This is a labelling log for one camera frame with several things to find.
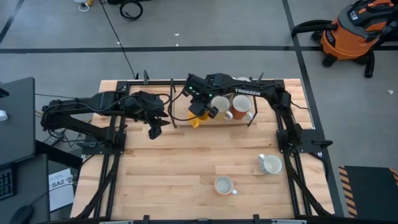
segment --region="paper sheet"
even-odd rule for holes
[[[50,212],[73,203],[73,177],[70,169],[49,175]]]

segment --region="keyboard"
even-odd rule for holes
[[[16,194],[15,173],[13,167],[0,168],[0,200],[12,197]]]

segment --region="orange mug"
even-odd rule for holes
[[[253,114],[249,112],[251,109],[251,100],[245,95],[236,95],[232,100],[232,115],[234,119],[253,119]]]

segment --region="orange and black striped tape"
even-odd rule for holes
[[[343,191],[344,191],[344,196],[346,198],[348,216],[350,218],[356,218],[358,213],[355,209],[354,196],[351,193],[351,186],[349,184],[347,170],[344,168],[344,166],[339,166],[338,172],[340,174],[341,183],[343,184]]]
[[[396,180],[396,184],[398,186],[398,173],[396,170],[394,170],[393,168],[390,168],[390,171],[392,172],[392,175],[394,176],[394,179]]]

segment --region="wheel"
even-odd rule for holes
[[[332,66],[337,61],[337,58],[333,55],[326,55],[322,60],[322,65],[326,68]]]
[[[312,33],[311,39],[319,42],[322,38],[322,34],[323,34],[323,31],[315,31],[314,33]]]
[[[360,65],[366,65],[368,63],[369,59],[367,56],[362,55],[359,58],[355,59],[354,61]]]
[[[372,78],[373,77],[373,73],[366,73],[364,76],[365,76],[365,78]]]

